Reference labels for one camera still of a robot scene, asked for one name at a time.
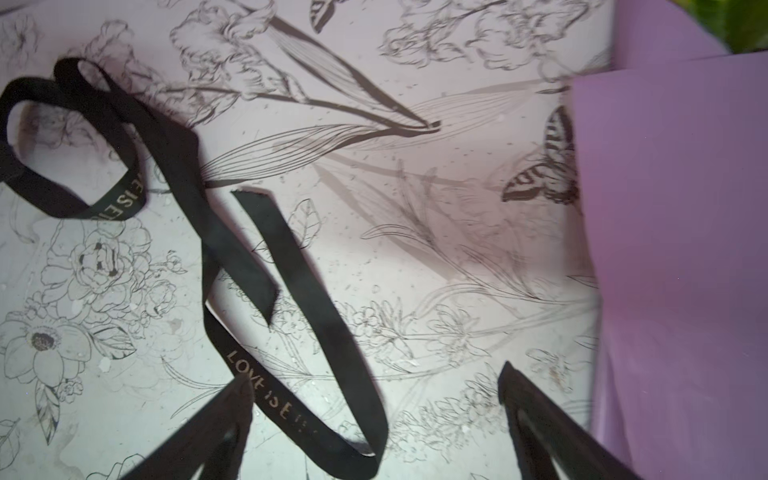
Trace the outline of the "black ribbon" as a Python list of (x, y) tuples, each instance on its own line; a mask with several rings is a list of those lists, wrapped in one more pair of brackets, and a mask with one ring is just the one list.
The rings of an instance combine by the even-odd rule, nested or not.
[[(125, 222), (145, 205), (137, 145), (147, 147), (164, 174), (171, 194), (200, 239), (202, 289), (209, 292), (226, 272), (265, 317), (278, 298), (278, 284), (211, 207), (199, 171), (199, 140), (190, 129), (125, 92), (108, 80), (94, 87), (81, 73), (77, 57), (60, 59), (52, 79), (21, 77), (1, 95), (1, 117), (33, 102), (81, 114), (114, 148), (125, 174), (95, 203), (24, 165), (8, 140), (1, 143), (1, 180), (37, 210), (57, 219)], [(235, 198), (261, 233), (282, 284), (307, 319), (369, 452), (362, 453), (304, 405), (231, 335), (210, 310), (203, 313), (206, 334), (235, 377), (248, 376), (258, 407), (318, 467), (339, 479), (371, 479), (379, 471), (389, 426), (377, 388), (355, 340), (322, 283), (302, 253), (272, 198), (236, 191)]]

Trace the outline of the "pink purple wrapping paper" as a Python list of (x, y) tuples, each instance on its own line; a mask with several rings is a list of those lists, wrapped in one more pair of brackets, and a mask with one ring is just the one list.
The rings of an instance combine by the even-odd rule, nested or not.
[(767, 57), (615, 5), (571, 102), (602, 297), (591, 430), (646, 479), (767, 475)]

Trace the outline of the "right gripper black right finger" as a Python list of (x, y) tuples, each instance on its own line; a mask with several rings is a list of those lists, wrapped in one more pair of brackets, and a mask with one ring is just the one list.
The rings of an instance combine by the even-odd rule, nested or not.
[(521, 477), (631, 479), (640, 477), (601, 446), (510, 362), (498, 377)]

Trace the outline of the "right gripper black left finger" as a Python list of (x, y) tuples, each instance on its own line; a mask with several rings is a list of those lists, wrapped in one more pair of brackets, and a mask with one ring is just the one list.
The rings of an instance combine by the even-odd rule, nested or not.
[(235, 479), (252, 422), (254, 393), (238, 374), (127, 479)]

